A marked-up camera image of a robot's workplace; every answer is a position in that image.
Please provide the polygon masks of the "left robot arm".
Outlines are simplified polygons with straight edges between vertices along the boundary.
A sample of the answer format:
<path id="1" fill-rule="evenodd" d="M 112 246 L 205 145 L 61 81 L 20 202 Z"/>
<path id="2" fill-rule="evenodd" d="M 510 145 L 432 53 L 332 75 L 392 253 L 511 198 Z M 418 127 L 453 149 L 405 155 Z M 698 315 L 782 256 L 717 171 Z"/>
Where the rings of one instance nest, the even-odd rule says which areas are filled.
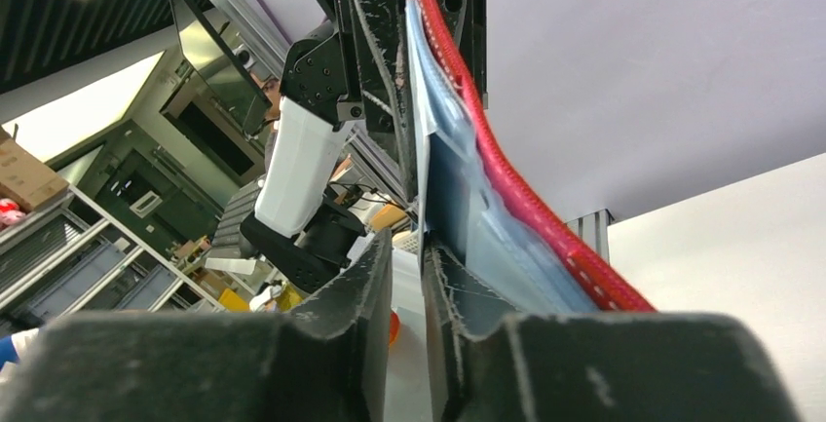
<path id="1" fill-rule="evenodd" d="M 434 0 L 448 38 L 486 67 L 485 0 Z M 363 234 L 356 217 L 328 187 L 347 137 L 357 124 L 387 135 L 401 195 L 418 194 L 412 28 L 413 0 L 316 0 L 324 22 L 294 42 L 280 82 L 280 127 L 262 190 L 242 231 L 299 290 L 312 293 L 348 267 Z"/>

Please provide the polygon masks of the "red leather card holder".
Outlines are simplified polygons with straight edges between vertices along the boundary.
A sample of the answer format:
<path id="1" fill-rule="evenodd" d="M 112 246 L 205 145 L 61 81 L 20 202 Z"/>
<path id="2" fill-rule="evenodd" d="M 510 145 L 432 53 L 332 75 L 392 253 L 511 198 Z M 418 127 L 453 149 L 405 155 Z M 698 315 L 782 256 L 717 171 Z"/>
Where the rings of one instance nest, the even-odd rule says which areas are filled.
<path id="1" fill-rule="evenodd" d="M 466 106 L 485 174 L 507 210 L 542 239 L 546 249 L 604 311 L 653 312 L 655 308 L 539 198 L 495 139 L 480 92 L 441 13 L 438 0 L 417 0 L 425 32 L 440 68 Z"/>

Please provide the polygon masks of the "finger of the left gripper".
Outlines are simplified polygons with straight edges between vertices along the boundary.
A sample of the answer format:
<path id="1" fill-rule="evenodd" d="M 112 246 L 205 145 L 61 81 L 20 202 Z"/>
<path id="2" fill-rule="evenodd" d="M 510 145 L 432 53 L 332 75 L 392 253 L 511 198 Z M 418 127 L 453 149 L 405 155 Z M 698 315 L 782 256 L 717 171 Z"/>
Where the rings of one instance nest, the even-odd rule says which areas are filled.
<path id="1" fill-rule="evenodd" d="M 437 0 L 461 57 L 469 69 L 484 108 L 487 90 L 486 0 Z"/>
<path id="2" fill-rule="evenodd" d="M 352 35 L 366 113 L 367 146 L 376 173 L 401 202 L 418 194 L 412 97 L 401 0 L 337 0 L 338 19 Z"/>

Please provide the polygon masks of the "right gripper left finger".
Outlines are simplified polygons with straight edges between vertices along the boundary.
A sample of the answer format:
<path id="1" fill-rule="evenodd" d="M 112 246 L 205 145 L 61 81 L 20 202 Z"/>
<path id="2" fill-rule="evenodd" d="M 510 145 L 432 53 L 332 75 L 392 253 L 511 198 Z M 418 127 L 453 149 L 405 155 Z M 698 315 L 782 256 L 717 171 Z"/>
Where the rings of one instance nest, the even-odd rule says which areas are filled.
<path id="1" fill-rule="evenodd" d="M 72 314 L 1 391 L 5 421 L 380 421 L 393 246 L 286 313 Z"/>

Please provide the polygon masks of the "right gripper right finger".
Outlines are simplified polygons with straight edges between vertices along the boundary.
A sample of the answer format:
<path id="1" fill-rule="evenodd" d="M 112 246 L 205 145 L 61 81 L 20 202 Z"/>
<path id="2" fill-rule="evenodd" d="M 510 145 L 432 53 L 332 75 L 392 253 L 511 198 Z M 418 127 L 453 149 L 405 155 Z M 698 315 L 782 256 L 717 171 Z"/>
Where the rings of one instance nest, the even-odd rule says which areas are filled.
<path id="1" fill-rule="evenodd" d="M 796 421 L 760 342 L 721 315 L 527 315 L 423 247 L 436 421 Z"/>

